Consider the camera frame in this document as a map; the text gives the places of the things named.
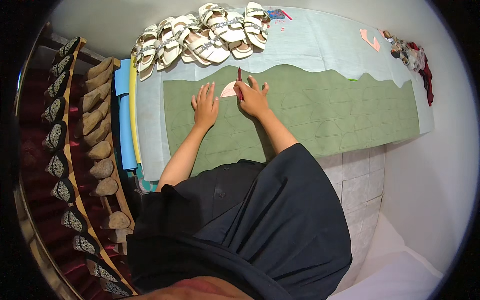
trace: tiled floor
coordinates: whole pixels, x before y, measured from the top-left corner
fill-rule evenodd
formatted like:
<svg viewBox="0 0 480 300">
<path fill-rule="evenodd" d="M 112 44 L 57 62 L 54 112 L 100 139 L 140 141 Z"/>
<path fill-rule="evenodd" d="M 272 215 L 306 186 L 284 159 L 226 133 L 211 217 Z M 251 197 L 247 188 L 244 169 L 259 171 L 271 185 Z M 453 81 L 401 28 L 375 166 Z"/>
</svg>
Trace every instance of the tiled floor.
<svg viewBox="0 0 480 300">
<path fill-rule="evenodd" d="M 317 159 L 345 212 L 353 262 L 335 293 L 355 282 L 377 225 L 384 189 L 385 147 L 345 152 Z"/>
</svg>

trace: yellow foam roll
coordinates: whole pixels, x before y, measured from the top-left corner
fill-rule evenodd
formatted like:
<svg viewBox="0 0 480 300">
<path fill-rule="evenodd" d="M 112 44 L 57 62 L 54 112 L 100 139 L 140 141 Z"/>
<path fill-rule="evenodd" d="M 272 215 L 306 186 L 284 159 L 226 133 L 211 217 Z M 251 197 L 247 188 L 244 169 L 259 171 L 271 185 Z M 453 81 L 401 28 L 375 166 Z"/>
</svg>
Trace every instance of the yellow foam roll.
<svg viewBox="0 0 480 300">
<path fill-rule="evenodd" d="M 130 59 L 130 84 L 129 84 L 129 96 L 130 96 L 130 126 L 132 128 L 132 139 L 133 139 L 133 150 L 135 151 L 135 158 L 137 163 L 140 161 L 140 151 L 138 150 L 138 139 L 137 139 L 137 124 L 135 117 L 135 88 L 137 85 L 137 69 L 134 66 L 135 57 L 132 56 Z"/>
</svg>

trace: red pen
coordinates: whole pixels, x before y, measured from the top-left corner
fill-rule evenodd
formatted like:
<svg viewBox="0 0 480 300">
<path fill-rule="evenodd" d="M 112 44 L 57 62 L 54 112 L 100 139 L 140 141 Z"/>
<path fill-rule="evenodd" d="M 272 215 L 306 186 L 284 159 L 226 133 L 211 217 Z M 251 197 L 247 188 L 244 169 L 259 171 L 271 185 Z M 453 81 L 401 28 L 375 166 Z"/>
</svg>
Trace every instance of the red pen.
<svg viewBox="0 0 480 300">
<path fill-rule="evenodd" d="M 287 18 L 293 20 L 292 17 L 290 17 L 289 15 L 287 15 L 287 13 L 286 13 L 284 10 L 282 10 L 282 12 L 283 12 L 283 14 L 284 14 Z"/>
<path fill-rule="evenodd" d="M 237 80 L 241 81 L 241 69 L 240 69 L 240 67 L 239 67 L 239 71 L 237 73 Z M 241 93 L 240 89 L 239 89 L 239 100 L 240 100 L 240 102 L 243 101 L 243 94 Z"/>
</svg>

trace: hand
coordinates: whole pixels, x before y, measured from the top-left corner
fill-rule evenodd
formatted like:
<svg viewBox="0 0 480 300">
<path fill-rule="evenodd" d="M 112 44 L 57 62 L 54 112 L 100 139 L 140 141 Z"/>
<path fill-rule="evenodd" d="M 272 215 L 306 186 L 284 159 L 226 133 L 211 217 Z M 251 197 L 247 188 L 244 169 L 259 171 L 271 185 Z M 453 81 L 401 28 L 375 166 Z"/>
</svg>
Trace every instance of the hand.
<svg viewBox="0 0 480 300">
<path fill-rule="evenodd" d="M 257 119 L 264 113 L 268 112 L 267 93 L 268 83 L 264 83 L 265 87 L 262 91 L 258 87 L 258 83 L 251 75 L 248 76 L 248 81 L 252 87 L 241 81 L 237 81 L 235 86 L 238 87 L 243 94 L 243 102 L 240 102 L 240 107 L 245 110 L 249 115 L 256 117 Z"/>
<path fill-rule="evenodd" d="M 218 97 L 215 97 L 215 100 L 212 101 L 215 82 L 212 83 L 210 89 L 208 89 L 209 86 L 210 83 L 207 83 L 205 86 L 202 85 L 196 99 L 195 95 L 192 95 L 192 107 L 193 110 L 195 110 L 195 125 L 204 130 L 208 130 L 215 124 L 218 115 Z"/>
</svg>

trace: white cloth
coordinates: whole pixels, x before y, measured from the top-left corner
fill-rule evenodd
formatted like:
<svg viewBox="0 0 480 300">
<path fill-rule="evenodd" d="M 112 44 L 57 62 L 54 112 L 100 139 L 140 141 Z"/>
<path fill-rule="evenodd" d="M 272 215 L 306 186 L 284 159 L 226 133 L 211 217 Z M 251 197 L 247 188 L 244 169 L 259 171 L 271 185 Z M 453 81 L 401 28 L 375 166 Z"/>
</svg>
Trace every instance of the white cloth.
<svg viewBox="0 0 480 300">
<path fill-rule="evenodd" d="M 255 48 L 254 53 L 245 59 L 237 60 L 230 55 L 221 64 L 209 66 L 184 63 L 178 59 L 167 71 L 154 72 L 143 82 L 137 80 L 137 128 L 145 180 L 158 180 L 170 159 L 163 111 L 163 81 L 198 81 L 227 65 L 258 73 L 279 64 L 291 64 L 310 72 L 332 69 L 350 79 L 368 73 L 378 81 L 393 80 L 399 87 L 411 79 L 420 134 L 433 129 L 433 112 L 428 106 L 421 76 L 409 71 L 400 59 L 392 57 L 390 43 L 377 29 L 325 12 L 292 7 L 284 10 L 293 20 L 271 21 L 268 41 L 262 52 Z M 243 13 L 244 9 L 232 11 Z M 360 29 L 367 30 L 371 42 L 373 37 L 377 38 L 379 52 L 361 38 Z"/>
</svg>

